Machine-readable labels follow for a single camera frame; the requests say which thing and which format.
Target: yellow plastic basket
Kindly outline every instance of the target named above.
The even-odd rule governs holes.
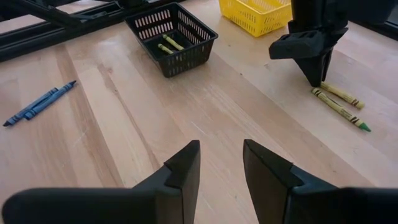
[[[286,26],[292,19],[290,0],[219,0],[223,16],[255,37]]]

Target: green crayon tip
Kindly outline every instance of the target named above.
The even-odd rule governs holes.
[[[365,130],[365,131],[369,131],[369,132],[372,131],[365,123],[362,123],[361,125],[359,125],[359,128],[361,128],[362,130]]]

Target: black plastic basket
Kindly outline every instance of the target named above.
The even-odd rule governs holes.
[[[205,63],[218,34],[173,2],[126,18],[139,43],[145,48],[167,78]],[[178,51],[162,35],[167,34],[184,47]],[[158,48],[163,44],[174,53]]]

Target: yellow crayon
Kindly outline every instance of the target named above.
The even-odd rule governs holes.
[[[319,99],[321,99],[323,102],[325,102],[328,106],[330,106],[332,109],[337,111],[340,115],[345,117],[348,121],[351,123],[355,124],[357,127],[359,127],[362,130],[366,130],[371,132],[369,127],[359,118],[356,116],[352,115],[349,111],[347,111],[344,107],[336,103],[334,100],[326,96],[326,94],[322,93],[319,88],[314,88],[312,90],[312,93],[317,96]]]
[[[358,99],[356,99],[355,97],[345,93],[343,90],[340,90],[330,84],[327,84],[325,82],[321,83],[321,88],[329,91],[330,93],[340,97],[341,99],[347,101],[349,104],[357,107],[358,109],[362,109],[365,107],[365,104],[361,101],[359,101]]]
[[[171,39],[169,36],[167,36],[166,34],[163,34],[163,38],[165,40],[167,40],[167,42],[169,42],[171,45],[173,45],[176,49],[178,50],[183,50],[184,48],[179,45],[178,43],[176,43],[176,41],[174,41],[173,39]]]
[[[163,51],[167,52],[168,54],[173,54],[173,52],[170,49],[168,49],[166,46],[164,46],[163,44],[158,44],[157,47],[162,49]]]

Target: wood grain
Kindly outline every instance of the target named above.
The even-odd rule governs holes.
[[[32,121],[0,129],[1,203],[31,187],[132,187],[192,139],[202,152],[196,223],[257,223],[245,138],[337,186],[398,187],[396,41],[349,24],[333,52],[327,81],[366,103],[343,103],[371,127],[365,133],[310,93],[293,60],[270,60],[286,29],[253,38],[220,15],[217,0],[183,5],[220,37],[206,64],[173,78],[124,23],[0,64],[1,121],[78,80]]]

